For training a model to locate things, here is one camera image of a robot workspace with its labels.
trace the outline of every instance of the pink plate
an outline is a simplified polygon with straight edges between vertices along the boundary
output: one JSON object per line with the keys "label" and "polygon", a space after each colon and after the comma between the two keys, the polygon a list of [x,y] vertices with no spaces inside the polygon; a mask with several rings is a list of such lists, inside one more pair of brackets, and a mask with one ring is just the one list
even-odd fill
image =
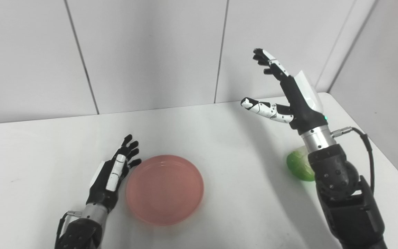
{"label": "pink plate", "polygon": [[203,197],[199,170],[188,160],[172,155],[145,160],[131,173],[126,198],[131,211],[152,225],[183,221]]}

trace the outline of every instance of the robotic finger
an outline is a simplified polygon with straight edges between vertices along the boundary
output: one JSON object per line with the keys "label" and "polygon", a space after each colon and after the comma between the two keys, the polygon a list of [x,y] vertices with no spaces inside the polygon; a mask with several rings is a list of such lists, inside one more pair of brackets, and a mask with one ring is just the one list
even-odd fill
{"label": "robotic finger", "polygon": [[257,101],[248,97],[244,98],[240,105],[251,112],[281,123],[289,123],[293,120],[289,106],[270,104],[269,102]]}

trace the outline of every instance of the wall seam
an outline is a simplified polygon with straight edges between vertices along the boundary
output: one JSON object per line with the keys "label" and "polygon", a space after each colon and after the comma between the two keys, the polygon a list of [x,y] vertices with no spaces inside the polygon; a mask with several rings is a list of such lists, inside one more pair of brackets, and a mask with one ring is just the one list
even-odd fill
{"label": "wall seam", "polygon": [[365,18],[365,21],[363,22],[362,26],[360,27],[359,32],[357,33],[356,37],[352,41],[351,47],[349,47],[348,52],[346,53],[345,58],[343,59],[338,71],[336,72],[336,75],[334,76],[333,81],[331,82],[330,86],[328,87],[328,90],[326,91],[327,93],[329,93],[331,91],[331,89],[333,88],[333,85],[336,82],[336,80],[337,80],[342,68],[344,67],[346,61],[348,60],[348,57],[351,54],[352,49],[356,45],[360,35],[362,34],[363,29],[365,28],[366,24],[368,23],[369,18],[371,17],[371,14],[374,12],[374,9],[376,9],[376,5],[377,5],[378,2],[379,2],[379,0],[376,0],[372,4],[370,11],[369,11],[369,13],[367,14],[367,16]]}
{"label": "wall seam", "polygon": [[90,83],[90,77],[88,76],[87,67],[85,66],[84,57],[82,56],[82,50],[79,45],[78,36],[76,35],[75,25],[73,24],[72,15],[70,13],[70,8],[68,7],[67,0],[64,0],[65,8],[68,14],[68,20],[70,21],[70,25],[72,27],[73,36],[75,37],[76,46],[78,47],[79,57],[81,58],[82,66],[84,67],[85,77],[87,78],[88,88],[90,88],[90,93],[92,95],[93,104],[95,104],[96,114],[99,114],[98,104],[96,103],[95,93],[93,92],[92,84]]}
{"label": "wall seam", "polygon": [[328,61],[330,61],[331,55],[333,54],[334,49],[336,48],[336,45],[337,45],[337,43],[338,43],[338,41],[340,39],[340,36],[342,35],[342,32],[343,32],[343,30],[344,30],[344,28],[346,26],[346,23],[348,22],[349,16],[351,15],[351,12],[354,9],[354,6],[355,6],[356,2],[357,2],[357,0],[354,0],[352,2],[351,7],[349,8],[349,11],[348,11],[348,14],[346,15],[345,21],[343,22],[342,27],[340,28],[338,36],[336,37],[336,40],[334,41],[333,47],[331,48],[330,54],[328,55],[328,57],[327,57],[327,59],[325,61],[325,64],[323,65],[322,71],[320,72],[319,78],[317,79],[316,85],[314,86],[314,88],[317,87],[317,85],[319,84],[320,78],[322,78],[322,75],[325,72],[325,68],[328,65]]}
{"label": "wall seam", "polygon": [[214,104],[216,104],[216,97],[218,96],[218,82],[219,82],[219,73],[221,71],[222,50],[224,47],[224,37],[225,37],[226,20],[227,20],[227,15],[228,15],[228,5],[229,5],[229,0],[227,0],[226,7],[225,7],[224,27],[223,27],[223,31],[222,31],[222,41],[221,41],[221,51],[219,53],[218,75],[216,77],[215,100],[213,101]]}

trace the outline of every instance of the black joint housing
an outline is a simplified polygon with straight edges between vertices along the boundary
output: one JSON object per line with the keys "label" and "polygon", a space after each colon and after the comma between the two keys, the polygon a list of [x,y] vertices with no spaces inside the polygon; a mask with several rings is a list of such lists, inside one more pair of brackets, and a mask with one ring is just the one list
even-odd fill
{"label": "black joint housing", "polygon": [[356,191],[359,174],[346,160],[340,145],[314,151],[308,155],[308,161],[314,170],[316,186],[321,194],[344,200]]}

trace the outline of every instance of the silver cylindrical wrist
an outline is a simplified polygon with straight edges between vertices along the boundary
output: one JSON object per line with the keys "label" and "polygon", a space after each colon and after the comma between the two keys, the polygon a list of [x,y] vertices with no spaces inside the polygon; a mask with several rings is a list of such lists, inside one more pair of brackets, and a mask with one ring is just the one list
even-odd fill
{"label": "silver cylindrical wrist", "polygon": [[308,153],[336,144],[328,126],[316,127],[303,133],[300,137],[302,137]]}

